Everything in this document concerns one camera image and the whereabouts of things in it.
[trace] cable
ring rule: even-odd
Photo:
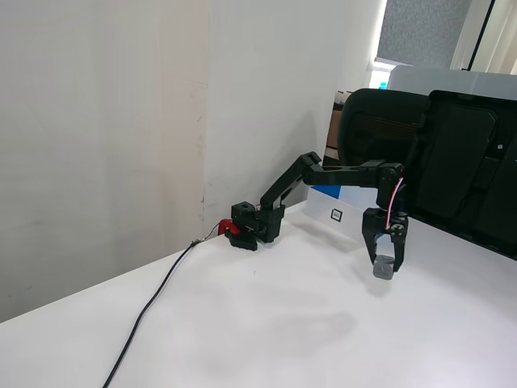
[[[205,241],[206,239],[208,239],[213,231],[217,228],[217,226],[219,225],[219,222],[217,223],[217,225],[215,225],[212,229],[212,231],[204,238],[201,238],[199,240],[194,240],[193,242],[191,242],[191,245],[188,246],[188,248],[183,251],[183,253],[176,259],[176,261],[174,262],[174,264],[172,264],[172,267],[170,268],[169,272],[166,274],[165,276],[165,279],[163,279],[163,282],[160,284],[160,286],[158,287],[158,289],[156,290],[156,293],[154,293],[153,297],[151,297],[149,299],[149,301],[147,302],[147,304],[145,305],[144,309],[140,312],[140,314],[138,315],[138,318],[137,318],[137,321],[135,322],[135,324],[133,325],[132,327],[132,330],[131,330],[131,333],[129,334],[129,337],[128,337],[128,340],[126,341],[126,344],[124,345],[123,349],[122,349],[122,352],[120,352],[120,355],[119,355],[119,358],[117,359],[115,365],[113,366],[113,369],[111,370],[109,376],[107,377],[106,379],[106,382],[104,382],[104,385],[103,385],[103,388],[108,388],[109,385],[111,384],[111,381],[113,380],[113,377],[115,376],[116,374],[116,371],[118,370],[118,368],[120,367],[120,364],[122,364],[122,360],[124,359],[126,353],[128,352],[128,349],[129,349],[129,345],[131,345],[131,342],[132,342],[132,339],[134,338],[135,334],[137,333],[137,330],[138,330],[138,327],[140,326],[140,322],[142,320],[142,318],[144,318],[144,315],[145,313],[147,312],[147,310],[151,307],[151,305],[153,304],[153,302],[156,300],[156,298],[158,297],[158,295],[160,294],[160,292],[163,290],[163,288],[165,287],[167,281],[169,280],[170,278],[170,275],[172,274],[172,272],[174,271],[174,269],[178,266],[179,262],[181,261],[181,259],[189,252],[189,250],[191,250],[193,247],[195,247],[196,245],[198,245],[199,243],[202,243],[203,241]]]
[[[395,190],[393,190],[393,194],[391,195],[391,200],[389,200],[388,206],[388,218],[386,218],[386,230],[389,229],[389,219],[391,218],[391,208],[393,206],[393,202],[395,201],[395,196],[397,195],[398,188],[401,186],[404,178],[400,178],[398,180],[397,186],[395,186]]]

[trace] small sticker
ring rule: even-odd
[[[332,214],[330,215],[330,218],[332,218],[334,221],[341,222],[341,217],[343,216],[343,212],[337,209],[332,210]]]

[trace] black office chair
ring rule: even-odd
[[[404,163],[422,114],[426,95],[361,89],[347,99],[338,134],[339,161],[358,166],[368,160]]]

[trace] red clamp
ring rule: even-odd
[[[231,234],[241,233],[241,231],[239,230],[239,228],[235,226],[233,221],[228,218],[221,220],[221,222],[219,222],[219,229],[217,230],[217,235],[220,236],[221,234],[224,234],[226,230],[229,230]]]

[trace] white table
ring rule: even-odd
[[[515,387],[516,262],[412,220],[378,280],[362,242],[302,207],[270,247],[196,247],[112,386]],[[0,324],[0,386],[100,387],[177,256]]]

